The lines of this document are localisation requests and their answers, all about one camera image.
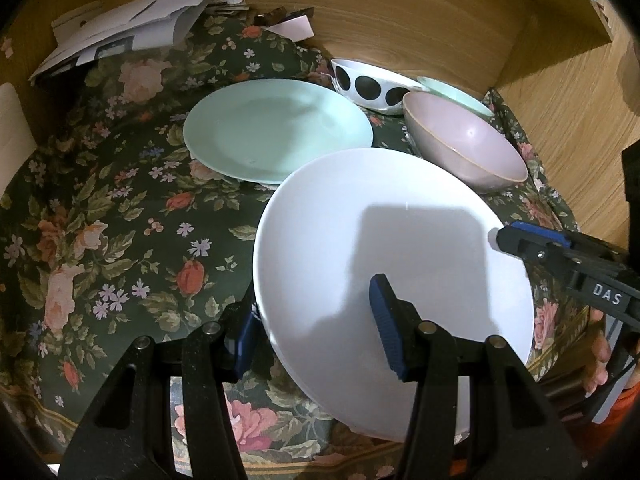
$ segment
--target polka dot bowl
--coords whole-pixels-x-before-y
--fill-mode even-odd
[[[403,75],[350,59],[332,59],[335,90],[358,106],[385,115],[402,114],[402,98],[424,87]]]

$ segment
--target black dot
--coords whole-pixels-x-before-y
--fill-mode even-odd
[[[335,67],[335,76],[338,78],[338,85],[345,92],[351,88],[351,79],[349,79],[349,74],[347,74],[341,66]]]
[[[389,106],[397,105],[400,101],[402,101],[404,94],[406,94],[408,91],[408,88],[402,88],[401,86],[392,88],[391,90],[389,90],[389,92],[386,93],[386,104],[388,104]]]
[[[363,99],[373,101],[373,99],[380,97],[382,88],[380,88],[380,84],[375,79],[361,75],[356,79],[356,92]]]

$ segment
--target plate rim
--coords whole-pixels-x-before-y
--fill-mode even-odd
[[[369,121],[369,118],[367,117],[366,113],[364,113],[363,110],[361,110],[361,108],[355,104],[353,101],[351,101],[350,99],[348,99],[347,97],[345,97],[344,95],[340,94],[340,92],[336,92],[335,90],[331,90],[330,88],[327,88],[325,86],[322,85],[318,85],[315,83],[311,83],[309,81],[302,81],[300,79],[288,79],[288,78],[277,78],[277,77],[265,77],[265,78],[260,78],[260,79],[251,79],[249,81],[241,81],[239,83],[232,83],[230,85],[224,86],[222,88],[219,88],[217,90],[214,90],[213,92],[205,95],[202,99],[200,99],[194,106],[193,108],[191,108],[191,110],[189,111],[189,113],[187,114],[187,118],[184,120],[184,123],[182,125],[182,138],[184,139],[184,145],[187,147],[187,150],[189,150],[189,154],[191,155],[192,159],[197,160],[199,163],[203,164],[204,166],[206,166],[207,168],[209,168],[210,170],[213,171],[217,171],[219,174],[229,177],[229,178],[234,178],[236,180],[241,180],[244,182],[253,182],[254,184],[271,184],[271,185],[280,185],[282,183],[284,183],[284,181],[289,178],[295,171],[299,170],[300,168],[302,168],[302,166],[300,168],[296,168],[294,171],[292,171],[291,173],[289,173],[284,179],[268,179],[268,178],[264,178],[264,179],[260,179],[257,180],[255,178],[247,178],[245,176],[241,176],[238,174],[230,174],[230,172],[223,172],[220,171],[219,168],[214,168],[211,164],[205,162],[204,160],[202,160],[199,156],[195,155],[193,150],[192,150],[192,146],[190,146],[190,142],[188,141],[188,134],[187,134],[187,124],[189,122],[189,117],[193,114],[194,110],[196,110],[196,108],[198,106],[200,106],[204,101],[206,101],[207,99],[209,99],[212,95],[216,94],[217,92],[221,92],[221,91],[225,91],[229,88],[238,88],[241,85],[247,85],[247,84],[251,84],[251,85],[255,85],[256,83],[258,84],[264,84],[265,82],[269,82],[269,83],[273,83],[273,82],[287,82],[286,84],[291,84],[293,83],[294,85],[312,85],[315,88],[321,89],[319,90],[319,92],[322,91],[327,91],[327,92],[331,92],[331,94],[335,94],[336,96],[338,96],[340,99],[344,99],[348,105],[353,106],[354,108],[356,108],[357,111],[359,111],[359,113],[362,114],[362,116],[364,117],[364,119],[366,120],[366,123],[369,127],[367,133],[370,132],[370,142],[367,148],[349,148],[349,150],[359,150],[359,149],[368,149],[371,148],[373,146],[373,141],[374,141],[374,135],[373,135],[373,126],[371,125],[371,121]]]

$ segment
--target floral fabric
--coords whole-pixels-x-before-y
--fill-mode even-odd
[[[40,147],[0,200],[0,396],[42,455],[60,458],[135,337],[182,338],[251,280],[252,240],[273,189],[193,160],[182,138],[188,111],[233,82],[328,86],[327,73],[317,51],[206,14],[183,44],[101,59],[87,73],[65,135]],[[505,222],[575,229],[510,110],[495,91],[486,102],[531,174],[486,202]],[[401,118],[366,113],[376,147],[411,152]],[[536,305],[529,367],[538,378],[584,329],[586,312],[542,270],[528,271]],[[351,433],[306,398],[269,348],[226,397],[256,478],[375,479],[398,460],[398,444]],[[174,450],[188,472],[180,399],[176,379]]]

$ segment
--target pink bowl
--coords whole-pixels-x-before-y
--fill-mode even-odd
[[[479,192],[529,177],[516,149],[489,123],[442,97],[409,92],[404,120],[422,156]]]

